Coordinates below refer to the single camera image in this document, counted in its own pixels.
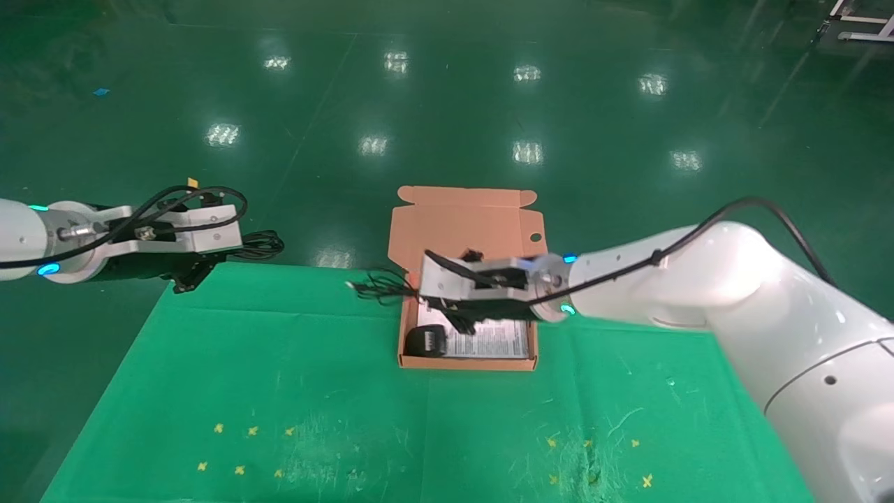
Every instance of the white robotic arm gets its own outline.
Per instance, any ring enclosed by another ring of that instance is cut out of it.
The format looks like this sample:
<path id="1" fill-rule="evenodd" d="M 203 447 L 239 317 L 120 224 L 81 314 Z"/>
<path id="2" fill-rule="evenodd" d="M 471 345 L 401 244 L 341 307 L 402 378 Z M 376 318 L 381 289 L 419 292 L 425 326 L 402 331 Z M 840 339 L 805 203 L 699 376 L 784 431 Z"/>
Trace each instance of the white robotic arm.
<path id="1" fill-rule="evenodd" d="M 164 199 L 177 192 L 186 195 Z M 224 195 L 242 206 L 223 204 Z M 190 200 L 199 200 L 200 208 L 187 208 Z M 229 256 L 265 260 L 283 249 L 273 231 L 243 239 L 239 219 L 247 206 L 242 194 L 226 187 L 175 186 L 137 209 L 0 199 L 0 280 L 31 274 L 62 284 L 162 277 L 174 281 L 175 293 L 189 292 Z"/>
<path id="2" fill-rule="evenodd" d="M 451 260 L 471 271 L 461 275 L 429 254 L 419 294 L 429 305 L 446 301 L 448 319 L 535 318 L 513 311 L 515 303 L 547 321 L 576 311 L 710 330 L 817 500 L 894 502 L 894 327 L 748 226 L 712 224 L 681 249 L 655 255 L 694 228 L 579 257 Z M 653 265 L 634 267 L 650 255 Z M 574 292 L 574 286 L 624 268 L 634 270 Z M 514 286 L 470 278 L 511 279 L 506 271 L 513 269 L 525 272 Z M 561 294 L 569 288 L 573 293 Z M 550 296 L 555 298 L 538 302 Z"/>

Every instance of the black cord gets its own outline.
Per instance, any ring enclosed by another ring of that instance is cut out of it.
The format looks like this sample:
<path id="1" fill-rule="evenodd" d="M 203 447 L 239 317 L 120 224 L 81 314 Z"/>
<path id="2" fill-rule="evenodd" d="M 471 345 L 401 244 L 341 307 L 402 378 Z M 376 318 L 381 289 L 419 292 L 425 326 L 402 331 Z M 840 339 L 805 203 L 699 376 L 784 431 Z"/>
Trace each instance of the black cord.
<path id="1" fill-rule="evenodd" d="M 385 303 L 384 300 L 397 298 L 398 302 L 403 297 L 418 297 L 419 292 L 407 281 L 403 274 L 386 268 L 370 269 L 367 272 L 367 281 L 347 282 L 348 286 L 357 292 L 357 297 L 364 300 L 376 300 L 382 305 L 394 305 Z"/>
<path id="2" fill-rule="evenodd" d="M 667 257 L 668 255 L 671 255 L 674 252 L 678 252 L 679 250 L 681 250 L 688 244 L 692 243 L 700 235 L 704 234 L 705 231 L 707 231 L 709 228 L 711 228 L 711 226 L 720 222 L 721 219 L 723 219 L 731 211 L 734 211 L 736 209 L 745 208 L 748 206 L 762 206 L 764 208 L 767 208 L 774 216 L 776 216 L 776 218 L 778 218 L 782 222 L 782 224 L 786 227 L 786 229 L 789 231 L 789 233 L 792 235 L 792 237 L 795 238 L 795 241 L 797 242 L 798 247 L 800 247 L 801 251 L 804 252 L 804 255 L 806 255 L 807 259 L 810 261 L 810 264 L 816 270 L 816 274 L 820 277 L 820 279 L 822 279 L 823 281 L 825 281 L 826 283 L 828 283 L 831 286 L 835 286 L 836 288 L 838 287 L 835 284 L 835 281 L 832 280 L 832 278 L 829 274 L 829 271 L 826 270 L 826 268 L 823 266 L 822 262 L 820 261 L 819 257 L 817 257 L 816 251 L 814 251 L 813 247 L 810 245 L 810 243 L 807 242 L 807 240 L 801 234 L 801 231 L 798 230 L 797 226 L 795 226 L 795 223 L 792 222 L 791 218 L 788 215 L 786 215 L 785 211 L 783 211 L 782 208 L 780 208 L 776 203 L 774 203 L 770 200 L 766 200 L 766 199 L 758 198 L 758 197 L 745 197 L 745 198 L 742 198 L 739 200 L 734 200 L 730 204 L 727 204 L 726 206 L 718 209 L 711 216 L 706 218 L 701 224 L 696 226 L 696 228 L 689 231 L 686 235 L 679 238 L 676 242 L 672 243 L 670 246 L 668 246 L 667 248 L 665 248 L 663 250 L 655 250 L 651 256 L 649 256 L 645 259 L 642 259 L 639 262 L 635 262 L 633 264 L 630 264 L 629 266 L 626 266 L 625 268 L 614 270 L 614 271 L 604 274 L 602 276 L 594 277 L 593 279 L 587 280 L 579 285 L 575 285 L 570 288 L 560 290 L 559 292 L 554 292 L 552 294 L 548 294 L 548 295 L 544 295 L 542 297 L 537 297 L 535 299 L 531 299 L 530 301 L 526 301 L 522 304 L 519 304 L 517 307 L 514 307 L 509 311 L 497 311 L 494 313 L 490 313 L 488 317 L 497 317 L 499 315 L 507 314 L 509 312 L 522 311 L 527 308 L 533 307 L 535 305 L 538 305 L 541 303 L 548 303 L 548 302 L 554 301 L 556 299 L 561 299 L 562 297 L 564 297 L 566 295 L 574 294 L 576 292 L 580 292 L 581 290 L 586 290 L 587 288 L 591 288 L 593 286 L 600 285 L 601 283 L 605 283 L 607 281 L 612 281 L 614 279 L 626 276 L 630 273 L 636 272 L 636 271 L 646 268 L 646 267 L 658 266 L 665 257 Z M 459 264 L 456 264 L 455 262 L 451 262 L 451 263 L 456 267 L 460 267 L 460 268 L 462 267 Z M 469 311 L 469 310 L 459 310 L 459 309 L 450 309 L 450 308 L 442 309 L 442 311 L 449 312 L 450 314 L 455 314 L 455 315 L 459 315 L 459 316 L 461 316 L 463 314 L 475 314 L 477 316 L 481 316 L 481 314 L 482 314 L 481 311 Z"/>
<path id="3" fill-rule="evenodd" d="M 213 186 L 213 187 L 205 187 L 204 189 L 191 189 L 191 190 L 192 190 L 192 192 L 184 195 L 183 197 L 179 198 L 178 200 L 171 201 L 170 203 L 164 205 L 161 209 L 159 209 L 155 213 L 149 215 L 148 217 L 142 218 L 136 226 L 137 227 L 147 226 L 147 225 L 157 221 L 159 217 L 161 217 L 168 211 L 171 211 L 172 209 L 177 208 L 181 204 L 184 204 L 190 200 L 194 200 L 197 197 L 203 196 L 205 194 L 214 194 L 214 195 L 229 194 L 229 195 L 235 197 L 236 199 L 238 199 L 239 201 L 241 201 L 242 205 L 240 206 L 239 209 L 236 210 L 236 215 L 234 215 L 233 217 L 227 218 L 226 220 L 223 220 L 221 222 L 214 222 L 212 224 L 203 224 L 201 226 L 171 227 L 171 228 L 167 228 L 167 229 L 157 229 L 155 231 L 156 235 L 174 234 L 174 233 L 188 233 L 188 232 L 204 231 L 207 229 L 216 229 L 217 227 L 228 226 L 229 224 L 232 224 L 233 222 L 239 221 L 239 219 L 244 217 L 245 213 L 249 210 L 249 202 L 248 202 L 248 200 L 245 199 L 245 196 L 242 195 L 242 192 L 236 191 L 229 187 Z"/>
<path id="4" fill-rule="evenodd" d="M 227 254 L 244 260 L 270 260 L 285 250 L 285 243 L 276 231 L 257 231 L 242 236 L 242 248 Z"/>
<path id="5" fill-rule="evenodd" d="M 138 219 L 141 219 L 140 223 L 151 223 L 153 220 L 148 220 L 147 218 L 143 218 L 142 215 L 144 213 L 146 213 L 147 211 L 150 211 L 159 201 L 163 200 L 165 197 L 167 197 L 173 193 L 181 192 L 181 191 L 192 191 L 192 193 L 195 193 L 195 192 L 217 190 L 218 192 L 230 193 L 231 195 L 234 195 L 237 198 L 241 199 L 243 202 L 243 206 L 239 211 L 236 212 L 235 217 L 227 218 L 226 220 L 222 220 L 220 222 L 214 222 L 213 224 L 204 224 L 203 226 L 174 228 L 174 229 L 170 230 L 171 232 L 189 232 L 189 231 L 213 229 L 213 228 L 217 228 L 217 227 L 228 226 L 229 224 L 231 224 L 231 223 L 235 222 L 236 220 L 238 220 L 239 218 L 241 218 L 242 215 L 245 214 L 245 210 L 248 207 L 245 204 L 246 203 L 245 196 L 243 196 L 241 193 L 236 192 L 233 189 L 228 189 L 226 187 L 223 187 L 223 189 L 225 189 L 225 191 L 222 191 L 221 189 L 222 189 L 222 187 L 209 187 L 207 189 L 196 189 L 195 187 L 189 187 L 188 185 L 175 185 L 173 187 L 168 187 L 167 189 L 164 189 L 164 190 L 160 191 L 159 193 L 157 193 L 156 195 L 149 198 L 149 200 L 144 202 L 139 208 L 135 209 L 129 217 L 122 220 L 115 227 L 115 229 L 112 229 L 109 233 L 100 237 L 99 239 L 95 240 L 94 242 L 87 243 L 83 246 L 79 246 L 78 248 L 74 248 L 69 251 L 57 253 L 56 255 L 50 255 L 48 257 L 40 257 L 40 258 L 36 258 L 36 259 L 26 259 L 26 260 L 10 260 L 10 261 L 6 261 L 6 262 L 0 262 L 0 269 L 31 268 L 31 267 L 36 267 L 36 266 L 42 266 L 44 264 L 48 264 L 48 263 L 52 263 L 52 262 L 61 262 L 63 260 L 68 260 L 71 257 L 76 257 L 78 255 L 81 255 L 82 253 L 86 253 L 86 252 L 90 252 L 91 250 L 95 250 L 96 248 L 99 248 L 103 244 L 106 244 L 106 243 L 112 241 L 114 238 L 118 237 L 119 235 L 121 235 L 125 232 L 132 232 L 133 226 L 131 226 L 131 224 L 133 224 Z M 165 207 L 170 209 L 173 206 L 167 205 Z M 164 213 L 156 212 L 151 217 L 158 218 L 159 216 L 161 216 L 163 214 Z"/>

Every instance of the open cardboard box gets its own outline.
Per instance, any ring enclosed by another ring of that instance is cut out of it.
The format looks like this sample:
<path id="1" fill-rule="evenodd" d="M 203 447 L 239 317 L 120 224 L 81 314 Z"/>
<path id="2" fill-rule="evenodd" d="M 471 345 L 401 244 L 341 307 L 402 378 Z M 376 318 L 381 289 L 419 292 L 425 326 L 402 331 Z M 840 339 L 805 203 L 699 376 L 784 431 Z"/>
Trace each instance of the open cardboard box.
<path id="1" fill-rule="evenodd" d="M 546 253 L 544 216 L 522 209 L 537 199 L 532 191 L 403 186 L 398 196 L 410 203 L 392 212 L 388 258 L 408 271 L 419 287 L 425 250 L 457 258 L 477 250 L 485 259 L 530 257 Z M 537 326 L 527 327 L 527 359 L 425 358 L 404 352 L 404 339 L 416 326 L 419 303 L 408 298 L 401 310 L 398 364 L 406 369 L 459 371 L 532 371 L 537 366 Z"/>

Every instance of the box flap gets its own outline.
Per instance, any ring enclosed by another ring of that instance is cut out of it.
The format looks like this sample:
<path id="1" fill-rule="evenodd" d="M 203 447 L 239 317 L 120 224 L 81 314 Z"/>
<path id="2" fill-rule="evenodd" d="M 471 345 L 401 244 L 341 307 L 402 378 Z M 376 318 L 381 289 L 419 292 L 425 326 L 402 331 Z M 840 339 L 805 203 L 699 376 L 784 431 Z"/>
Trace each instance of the box flap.
<path id="1" fill-rule="evenodd" d="M 451 258 L 478 250 L 489 260 L 546 253 L 544 216 L 521 209 L 533 191 L 403 186 L 398 195 L 413 204 L 392 212 L 388 258 L 407 271 L 419 271 L 426 249 Z"/>
<path id="2" fill-rule="evenodd" d="M 524 208 L 537 200 L 534 191 L 506 189 L 457 189 L 453 187 L 425 187 L 404 185 L 398 197 L 418 206 L 480 206 L 496 208 Z"/>

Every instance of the green cloth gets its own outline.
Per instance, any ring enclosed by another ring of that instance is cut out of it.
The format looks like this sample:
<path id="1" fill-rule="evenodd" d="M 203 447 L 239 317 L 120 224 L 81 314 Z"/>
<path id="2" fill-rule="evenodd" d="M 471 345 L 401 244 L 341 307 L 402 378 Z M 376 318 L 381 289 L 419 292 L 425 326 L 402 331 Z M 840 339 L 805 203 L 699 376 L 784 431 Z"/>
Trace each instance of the green cloth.
<path id="1" fill-rule="evenodd" d="M 402 370 L 361 276 L 163 295 L 44 503 L 810 500 L 711 336 L 572 317 L 534 372 Z"/>

